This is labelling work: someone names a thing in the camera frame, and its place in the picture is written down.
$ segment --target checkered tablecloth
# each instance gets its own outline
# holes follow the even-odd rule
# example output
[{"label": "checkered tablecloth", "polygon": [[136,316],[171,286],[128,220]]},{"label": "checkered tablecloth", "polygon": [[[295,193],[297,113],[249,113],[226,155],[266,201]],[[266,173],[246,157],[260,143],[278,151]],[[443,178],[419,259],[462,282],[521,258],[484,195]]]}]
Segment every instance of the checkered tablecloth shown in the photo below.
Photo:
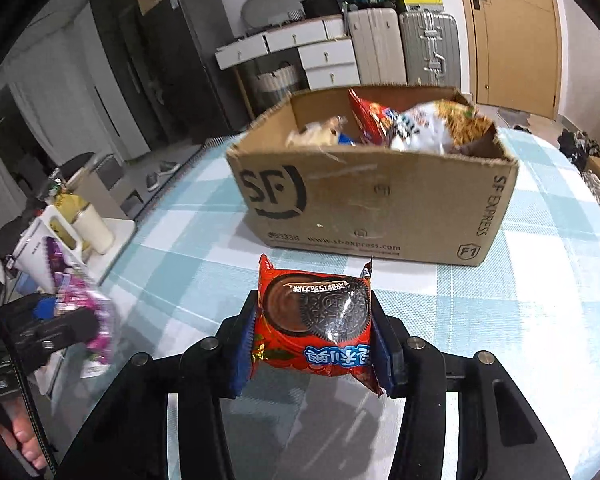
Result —
[{"label": "checkered tablecloth", "polygon": [[[441,351],[496,354],[573,478],[588,480],[600,468],[600,210],[558,150],[522,132],[499,134],[522,163],[485,262],[376,260],[372,286],[387,314]],[[226,146],[208,149],[163,197],[103,285],[123,318],[118,367],[136,351],[174,354],[215,333],[256,287],[262,252],[280,268],[351,275],[366,260],[264,246],[243,223]],[[56,410],[76,418],[63,405],[90,408],[113,376],[65,380]],[[454,478],[452,397],[449,407],[445,477]],[[346,379],[262,366],[223,405],[236,477],[384,479],[401,409]],[[173,447],[170,461],[176,478]]]}]

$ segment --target metal screw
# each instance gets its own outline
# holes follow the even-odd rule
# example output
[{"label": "metal screw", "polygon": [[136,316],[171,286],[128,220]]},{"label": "metal screw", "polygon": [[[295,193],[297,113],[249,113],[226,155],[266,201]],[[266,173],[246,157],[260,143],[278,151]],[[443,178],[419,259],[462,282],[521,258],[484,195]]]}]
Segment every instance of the metal screw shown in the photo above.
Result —
[{"label": "metal screw", "polygon": [[496,358],[491,352],[483,350],[482,352],[478,352],[478,361],[483,365],[492,365],[496,362]]},{"label": "metal screw", "polygon": [[202,341],[200,341],[200,347],[203,350],[215,350],[218,348],[220,342],[213,336],[205,337]]},{"label": "metal screw", "polygon": [[146,352],[138,352],[131,358],[131,364],[133,366],[144,366],[149,362],[149,354]]},{"label": "metal screw", "polygon": [[414,350],[422,350],[426,343],[421,337],[410,337],[407,339],[407,345],[409,345],[409,348],[413,348]]}]

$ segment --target white handle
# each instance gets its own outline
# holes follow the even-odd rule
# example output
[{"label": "white handle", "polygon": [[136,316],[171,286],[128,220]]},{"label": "white handle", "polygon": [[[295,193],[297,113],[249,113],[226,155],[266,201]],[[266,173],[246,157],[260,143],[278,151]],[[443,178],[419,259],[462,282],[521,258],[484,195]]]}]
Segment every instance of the white handle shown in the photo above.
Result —
[{"label": "white handle", "polygon": [[49,224],[51,222],[51,219],[53,218],[57,219],[60,222],[60,225],[67,232],[67,234],[75,240],[75,249],[71,250],[67,246],[67,244],[65,244],[62,240],[60,240],[60,242],[67,248],[67,250],[71,254],[78,258],[79,261],[82,261],[82,238],[80,238],[80,236],[72,227],[72,225],[69,224],[69,222],[67,222],[66,219],[60,214],[56,206],[48,205],[45,207],[45,210],[43,211],[42,215],[40,215],[40,221],[44,225],[46,225],[51,232],[53,232],[53,229]]}]

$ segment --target red snack package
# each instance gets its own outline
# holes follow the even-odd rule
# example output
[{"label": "red snack package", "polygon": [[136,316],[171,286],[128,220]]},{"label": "red snack package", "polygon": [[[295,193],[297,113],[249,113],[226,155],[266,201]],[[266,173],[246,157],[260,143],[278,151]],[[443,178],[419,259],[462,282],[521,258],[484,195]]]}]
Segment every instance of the red snack package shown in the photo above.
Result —
[{"label": "red snack package", "polygon": [[259,361],[382,390],[371,365],[371,263],[360,278],[276,269],[260,257],[253,372]]},{"label": "red snack package", "polygon": [[367,144],[387,146],[391,142],[387,134],[398,113],[381,104],[361,99],[353,89],[349,90],[349,103],[356,122],[362,130],[360,140]]}]

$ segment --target wooden door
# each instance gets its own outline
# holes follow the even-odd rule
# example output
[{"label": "wooden door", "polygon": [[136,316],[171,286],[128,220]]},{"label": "wooden door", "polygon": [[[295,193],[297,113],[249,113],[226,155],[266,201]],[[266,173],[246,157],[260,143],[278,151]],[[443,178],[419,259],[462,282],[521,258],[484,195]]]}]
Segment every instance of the wooden door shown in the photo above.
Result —
[{"label": "wooden door", "polygon": [[476,101],[554,118],[562,69],[555,0],[465,0],[467,7]]}]

